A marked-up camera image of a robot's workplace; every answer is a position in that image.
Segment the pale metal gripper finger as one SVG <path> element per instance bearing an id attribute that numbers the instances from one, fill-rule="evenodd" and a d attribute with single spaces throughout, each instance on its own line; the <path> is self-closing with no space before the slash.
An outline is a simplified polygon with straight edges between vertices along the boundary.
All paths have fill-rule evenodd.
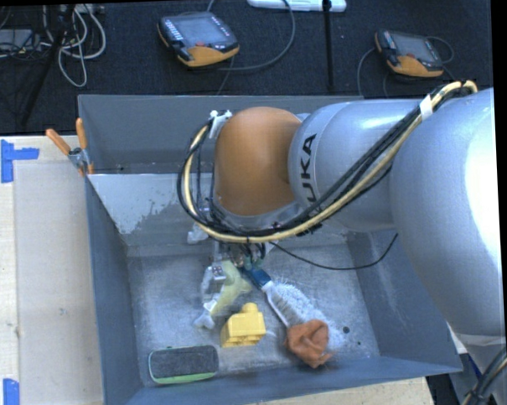
<path id="1" fill-rule="evenodd" d="M 225 273 L 222 265 L 210 265 L 204 270 L 200 287 L 201 300 L 208 303 L 220 295 L 225 284 Z"/>

